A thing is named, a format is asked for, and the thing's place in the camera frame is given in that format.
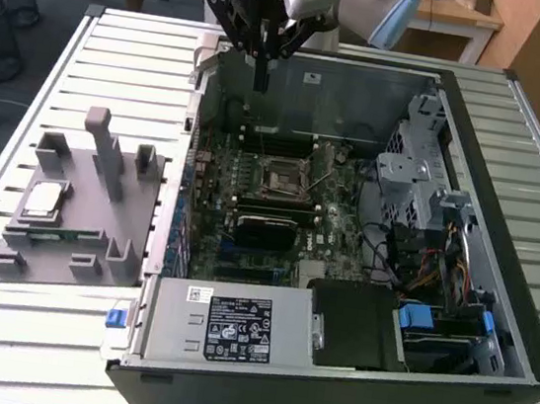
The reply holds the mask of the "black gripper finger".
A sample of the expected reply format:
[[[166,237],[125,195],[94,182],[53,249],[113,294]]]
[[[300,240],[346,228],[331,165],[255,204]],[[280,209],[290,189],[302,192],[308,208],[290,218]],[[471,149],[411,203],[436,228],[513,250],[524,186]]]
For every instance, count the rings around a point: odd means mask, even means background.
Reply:
[[[254,68],[253,89],[261,92],[265,58],[262,34],[263,0],[207,0],[216,20],[238,51],[246,53]]]
[[[269,21],[266,50],[260,91],[269,87],[270,62],[289,58],[299,47],[316,32],[324,30],[325,15],[317,15],[295,21],[291,26],[281,19]]]

